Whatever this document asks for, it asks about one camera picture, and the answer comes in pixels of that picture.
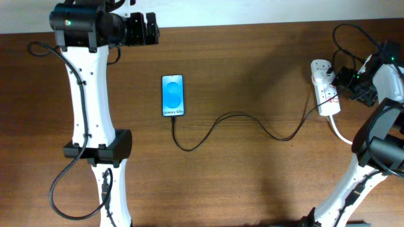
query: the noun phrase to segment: smartphone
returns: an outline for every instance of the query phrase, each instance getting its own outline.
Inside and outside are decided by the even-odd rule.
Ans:
[[[162,95],[164,117],[183,116],[185,114],[182,75],[163,76]]]

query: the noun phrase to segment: white arm panel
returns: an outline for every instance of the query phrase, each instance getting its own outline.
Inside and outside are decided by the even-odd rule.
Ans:
[[[111,164],[97,164],[97,167],[92,167],[95,178],[97,179],[98,186],[98,197],[100,199],[100,204],[102,203],[102,183],[103,183],[103,173],[107,171],[108,168],[112,170],[112,175],[114,177],[114,182],[112,184],[112,190],[110,194],[110,208],[109,211],[112,213],[112,219],[117,227],[130,227],[131,226],[131,215],[128,211],[128,204],[126,203],[126,189],[125,189],[125,167],[127,159],[121,161],[119,168],[114,168]],[[100,227],[111,227],[112,224],[110,219],[107,217],[107,210],[105,207],[101,209],[101,224]]]
[[[107,60],[108,45],[97,48],[97,53],[90,53],[87,47],[68,47],[63,56],[72,63],[86,81],[84,85],[85,103],[88,118],[88,148],[98,148],[99,144],[108,146],[115,139],[115,130],[112,126],[108,106],[107,93]],[[81,110],[80,89],[76,77],[67,67],[70,80],[71,98],[73,101],[74,132],[73,144],[80,147],[84,143],[83,111]]]
[[[348,171],[344,174],[334,192],[318,208],[316,208],[314,212],[314,219],[320,222],[322,227],[334,227],[334,223],[340,213],[340,209],[342,209],[345,204],[345,198],[347,198],[348,194],[351,193],[358,183],[361,183],[365,179],[366,175],[369,175],[375,171],[377,170],[370,166],[359,166],[357,156],[356,154],[353,154]],[[365,199],[366,195],[378,183],[385,179],[386,177],[382,176],[381,174],[377,174],[369,179],[366,182],[366,188],[361,193],[360,197],[353,205],[346,208],[337,227],[344,227],[349,217]]]

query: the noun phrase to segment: wood grain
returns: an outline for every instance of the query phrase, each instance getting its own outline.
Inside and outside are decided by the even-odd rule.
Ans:
[[[339,22],[281,23],[163,29],[160,44],[122,48],[108,68],[114,127],[131,129],[126,169],[129,212],[135,226],[243,226],[298,220],[335,188],[350,147],[317,112],[296,137],[276,142],[248,119],[220,125],[196,152],[172,141],[161,113],[161,77],[183,74],[185,117],[177,136],[194,146],[226,112],[253,114],[277,136],[293,132],[314,106],[313,59],[331,59],[332,29]],[[377,40],[404,39],[404,20],[355,21]],[[73,133],[68,77],[55,57],[27,54],[31,40],[54,44],[51,33],[0,36],[0,226],[97,226],[99,215],[72,222],[48,204],[54,177],[68,164],[62,147]],[[341,45],[361,57],[373,46],[350,28]],[[116,56],[111,50],[110,58]],[[351,65],[338,56],[336,66]],[[341,97],[336,117],[352,139],[374,108]],[[401,226],[403,181],[389,177],[353,214],[374,226]],[[98,204],[93,173],[80,161],[59,183],[55,201],[65,212],[85,214]]]

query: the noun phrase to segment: phone screen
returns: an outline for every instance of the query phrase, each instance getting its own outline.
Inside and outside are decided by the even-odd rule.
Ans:
[[[164,117],[182,116],[185,114],[182,75],[163,76],[162,93]]]

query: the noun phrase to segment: wooden table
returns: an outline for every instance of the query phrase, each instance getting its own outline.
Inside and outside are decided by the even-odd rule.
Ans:
[[[262,120],[276,136],[292,133],[314,106],[310,63],[328,59],[339,22],[162,29],[160,44],[123,47],[108,68],[110,114],[116,129],[131,129],[133,149],[126,193],[135,226],[243,226],[298,220],[333,191],[352,152],[324,117],[311,115],[290,142],[277,142],[248,119],[224,122],[196,152],[179,150],[162,117],[161,77],[183,74],[186,115],[177,119],[183,146],[198,143],[226,112]],[[374,38],[404,40],[404,20],[355,21]],[[31,40],[54,45],[54,35],[0,36],[0,226],[97,226],[72,222],[49,206],[49,187],[70,162],[62,147],[73,133],[66,69],[54,56],[27,54]],[[338,32],[341,45],[367,57],[374,47],[358,31]],[[116,57],[111,50],[110,59]],[[351,66],[338,56],[337,68]],[[340,97],[340,132],[353,139],[374,108]],[[404,222],[404,181],[389,177],[353,214],[374,226]],[[80,161],[60,181],[56,204],[68,214],[98,204],[95,178]]]

